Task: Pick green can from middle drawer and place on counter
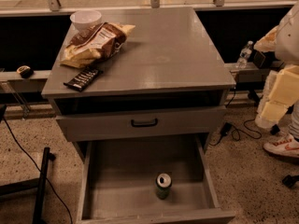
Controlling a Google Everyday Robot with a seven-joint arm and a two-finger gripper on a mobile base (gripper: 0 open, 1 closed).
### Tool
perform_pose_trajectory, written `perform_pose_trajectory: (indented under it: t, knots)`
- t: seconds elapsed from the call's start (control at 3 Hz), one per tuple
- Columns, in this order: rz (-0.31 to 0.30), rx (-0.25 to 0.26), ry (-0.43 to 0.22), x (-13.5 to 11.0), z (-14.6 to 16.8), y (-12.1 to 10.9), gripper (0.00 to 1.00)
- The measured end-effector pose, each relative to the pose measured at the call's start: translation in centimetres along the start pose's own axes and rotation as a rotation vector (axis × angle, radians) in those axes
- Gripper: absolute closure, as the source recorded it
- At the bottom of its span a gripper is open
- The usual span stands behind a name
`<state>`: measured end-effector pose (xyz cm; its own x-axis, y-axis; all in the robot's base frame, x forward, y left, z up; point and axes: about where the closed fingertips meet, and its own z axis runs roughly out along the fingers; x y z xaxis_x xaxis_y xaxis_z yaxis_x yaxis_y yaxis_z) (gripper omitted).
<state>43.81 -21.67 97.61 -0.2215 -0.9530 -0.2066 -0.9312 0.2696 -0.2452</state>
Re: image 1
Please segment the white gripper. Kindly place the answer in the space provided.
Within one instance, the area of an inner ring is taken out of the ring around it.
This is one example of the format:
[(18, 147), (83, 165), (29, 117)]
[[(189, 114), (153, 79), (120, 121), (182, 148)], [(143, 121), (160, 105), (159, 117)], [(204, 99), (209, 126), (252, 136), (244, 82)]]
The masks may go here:
[[(278, 28), (275, 26), (259, 39), (253, 48), (272, 52), (276, 48)], [(289, 107), (299, 100), (299, 66), (288, 65), (279, 72), (271, 71), (263, 87), (255, 123), (263, 129), (277, 125)]]

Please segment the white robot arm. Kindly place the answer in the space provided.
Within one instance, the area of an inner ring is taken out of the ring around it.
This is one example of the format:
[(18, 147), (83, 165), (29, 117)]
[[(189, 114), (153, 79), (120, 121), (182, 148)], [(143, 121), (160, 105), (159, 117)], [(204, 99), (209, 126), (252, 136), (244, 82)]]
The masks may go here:
[(258, 127), (270, 129), (299, 100), (299, 2), (281, 19), (278, 26), (256, 42), (254, 49), (273, 51), (275, 57), (285, 63), (279, 72), (269, 73), (255, 119)]

